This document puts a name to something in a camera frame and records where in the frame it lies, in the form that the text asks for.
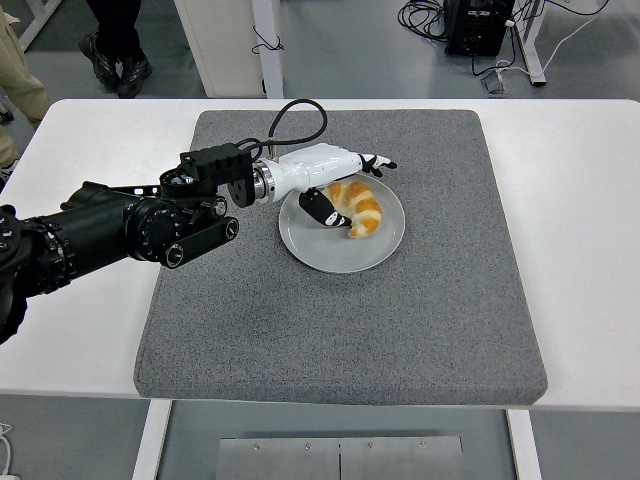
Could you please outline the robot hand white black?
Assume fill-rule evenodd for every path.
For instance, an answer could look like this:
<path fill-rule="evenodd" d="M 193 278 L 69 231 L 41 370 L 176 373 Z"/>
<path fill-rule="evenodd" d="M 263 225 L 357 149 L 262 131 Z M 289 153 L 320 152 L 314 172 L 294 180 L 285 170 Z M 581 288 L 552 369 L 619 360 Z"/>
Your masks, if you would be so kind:
<path fill-rule="evenodd" d="M 334 181 L 348 178 L 360 171 L 381 177 L 380 168 L 395 169 L 390 159 L 354 153 L 344 148 L 320 143 L 283 155 L 278 161 L 264 159 L 255 172 L 263 181 L 262 203 L 274 203 L 286 194 L 298 192 L 299 206 L 318 223 L 328 227 L 354 229 L 355 212 L 343 214 L 319 190 Z"/>

